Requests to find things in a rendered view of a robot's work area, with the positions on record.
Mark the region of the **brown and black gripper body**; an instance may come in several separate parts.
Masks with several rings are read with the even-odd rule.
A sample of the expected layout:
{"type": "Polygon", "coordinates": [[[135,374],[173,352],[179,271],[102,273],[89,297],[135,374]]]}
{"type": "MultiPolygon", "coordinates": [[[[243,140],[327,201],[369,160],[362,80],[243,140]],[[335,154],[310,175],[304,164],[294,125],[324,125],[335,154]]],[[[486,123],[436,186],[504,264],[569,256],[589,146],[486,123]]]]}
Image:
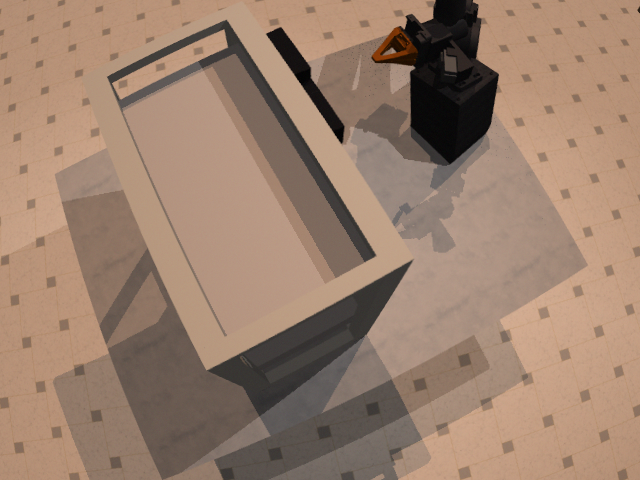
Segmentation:
{"type": "Polygon", "coordinates": [[[443,22],[434,18],[426,22],[420,23],[413,14],[407,15],[405,17],[407,18],[405,30],[401,26],[398,26],[398,27],[402,30],[402,32],[408,37],[408,39],[412,42],[412,44],[418,50],[416,63],[413,66],[416,69],[420,69],[424,66],[425,59],[426,59],[426,56],[431,44],[431,40],[432,40],[431,34],[425,28],[429,28],[431,26],[434,26],[436,24],[443,23],[443,22]]]}

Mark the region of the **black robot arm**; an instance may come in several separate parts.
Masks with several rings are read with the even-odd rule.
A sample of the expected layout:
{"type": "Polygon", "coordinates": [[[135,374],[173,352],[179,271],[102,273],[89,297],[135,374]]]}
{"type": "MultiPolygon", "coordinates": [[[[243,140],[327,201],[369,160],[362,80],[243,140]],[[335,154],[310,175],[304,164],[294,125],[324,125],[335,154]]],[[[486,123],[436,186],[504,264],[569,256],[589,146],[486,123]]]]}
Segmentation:
{"type": "Polygon", "coordinates": [[[441,78],[441,82],[457,92],[463,92],[483,78],[472,59],[476,59],[479,43],[481,18],[477,18],[478,6],[473,0],[436,0],[433,18],[445,25],[439,23],[426,28],[432,40],[425,64],[428,63],[428,68],[441,78]]]}

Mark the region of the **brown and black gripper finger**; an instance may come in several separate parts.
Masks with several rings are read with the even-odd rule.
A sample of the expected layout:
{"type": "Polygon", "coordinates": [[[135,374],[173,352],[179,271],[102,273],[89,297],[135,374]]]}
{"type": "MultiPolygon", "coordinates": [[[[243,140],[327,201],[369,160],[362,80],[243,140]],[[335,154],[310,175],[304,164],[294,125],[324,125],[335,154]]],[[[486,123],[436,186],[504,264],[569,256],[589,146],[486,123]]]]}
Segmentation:
{"type": "Polygon", "coordinates": [[[389,36],[382,43],[382,45],[372,55],[372,59],[375,62],[385,62],[385,61],[394,61],[394,60],[403,60],[403,59],[413,59],[413,58],[417,58],[417,55],[418,55],[418,50],[416,49],[416,47],[412,44],[412,42],[408,39],[408,37],[402,32],[402,30],[399,27],[396,27],[389,34],[389,36]],[[400,46],[400,48],[404,51],[381,56],[384,50],[393,41],[395,41],[400,46]]]}
{"type": "MultiPolygon", "coordinates": [[[[386,51],[388,51],[389,49],[394,48],[394,50],[397,49],[398,52],[403,51],[400,46],[393,41],[385,50],[384,52],[381,54],[383,55],[386,51]]],[[[373,59],[372,59],[373,60],[373,59]]],[[[373,60],[374,61],[374,60],[373,60]]],[[[375,62],[375,61],[374,61],[375,62]]],[[[408,65],[408,66],[412,66],[415,65],[416,63],[416,58],[413,59],[403,59],[403,60],[394,60],[394,61],[385,61],[385,62],[375,62],[375,63],[394,63],[394,64],[401,64],[401,65],[408,65]]]]}

